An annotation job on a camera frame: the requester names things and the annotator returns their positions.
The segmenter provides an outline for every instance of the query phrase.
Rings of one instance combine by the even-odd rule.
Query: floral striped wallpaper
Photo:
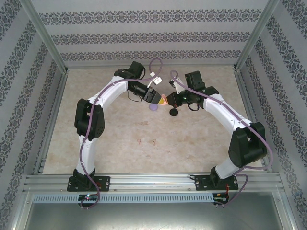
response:
[[[61,72],[17,0],[0,3],[0,229],[33,173]]]
[[[279,2],[241,69],[299,229],[307,229],[306,3]]]
[[[34,0],[66,65],[234,64],[267,0]]]

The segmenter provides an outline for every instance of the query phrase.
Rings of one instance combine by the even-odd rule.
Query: purple object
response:
[[[150,108],[151,111],[156,111],[156,110],[158,109],[158,105],[157,105],[157,104],[152,104],[152,103],[151,103],[151,104],[149,105],[149,108]]]

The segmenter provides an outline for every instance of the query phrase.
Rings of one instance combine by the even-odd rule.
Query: black round object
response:
[[[171,114],[171,116],[177,116],[178,115],[178,110],[173,108],[173,109],[171,109],[169,111],[169,114]]]

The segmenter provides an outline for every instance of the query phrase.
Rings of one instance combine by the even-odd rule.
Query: white connector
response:
[[[152,73],[150,73],[150,76],[154,76],[155,75],[155,73],[154,72],[152,72]],[[159,76],[157,76],[157,77],[155,77],[154,79],[152,79],[150,82],[149,82],[149,84],[147,85],[147,88],[149,88],[149,86],[152,84],[152,83],[154,83],[155,85],[157,85],[157,84],[159,84],[159,83],[161,83],[162,82],[162,79],[159,77]]]

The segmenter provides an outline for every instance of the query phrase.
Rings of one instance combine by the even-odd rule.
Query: beige table surface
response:
[[[231,66],[164,66],[160,74],[164,81],[153,85],[161,94],[175,91],[168,83],[172,69],[179,72],[184,83],[184,74],[199,70],[206,86],[214,86],[246,117]],[[116,70],[118,67],[70,70],[44,174],[72,174],[79,155],[74,127],[77,102],[99,92]],[[202,109],[192,112],[183,105],[178,108],[178,116],[171,117],[171,106],[159,106],[153,112],[147,102],[133,102],[127,95],[123,93],[104,111],[106,128],[96,142],[96,173],[209,172],[227,157],[231,136],[210,113]]]

